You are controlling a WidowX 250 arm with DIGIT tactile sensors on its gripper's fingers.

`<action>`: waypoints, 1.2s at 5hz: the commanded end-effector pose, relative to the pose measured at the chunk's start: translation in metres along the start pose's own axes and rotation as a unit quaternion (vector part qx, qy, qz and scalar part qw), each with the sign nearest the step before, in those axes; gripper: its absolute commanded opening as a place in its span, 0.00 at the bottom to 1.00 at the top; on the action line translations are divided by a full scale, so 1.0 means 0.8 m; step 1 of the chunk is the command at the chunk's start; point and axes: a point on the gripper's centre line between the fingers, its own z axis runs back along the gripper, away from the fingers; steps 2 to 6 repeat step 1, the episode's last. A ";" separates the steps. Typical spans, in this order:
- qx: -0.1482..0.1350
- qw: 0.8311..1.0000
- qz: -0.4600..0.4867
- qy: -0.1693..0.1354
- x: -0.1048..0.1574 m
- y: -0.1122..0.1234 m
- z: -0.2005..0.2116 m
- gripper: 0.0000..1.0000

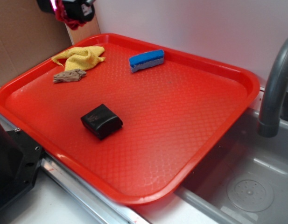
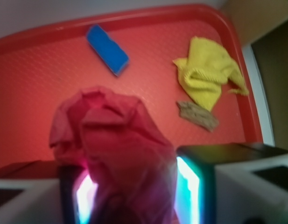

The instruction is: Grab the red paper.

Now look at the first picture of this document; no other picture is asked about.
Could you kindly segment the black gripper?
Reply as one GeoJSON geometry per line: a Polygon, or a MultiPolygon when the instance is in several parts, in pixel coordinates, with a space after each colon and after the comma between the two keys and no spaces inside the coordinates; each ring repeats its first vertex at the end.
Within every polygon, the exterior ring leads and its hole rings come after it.
{"type": "Polygon", "coordinates": [[[40,10],[53,14],[59,21],[89,22],[95,9],[86,0],[37,0],[40,10]]]}

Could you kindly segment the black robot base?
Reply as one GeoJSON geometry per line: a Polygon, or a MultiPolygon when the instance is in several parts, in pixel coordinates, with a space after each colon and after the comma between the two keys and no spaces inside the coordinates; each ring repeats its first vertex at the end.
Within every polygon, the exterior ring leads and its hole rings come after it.
{"type": "Polygon", "coordinates": [[[43,147],[24,131],[0,124],[0,212],[35,185],[43,147]]]}

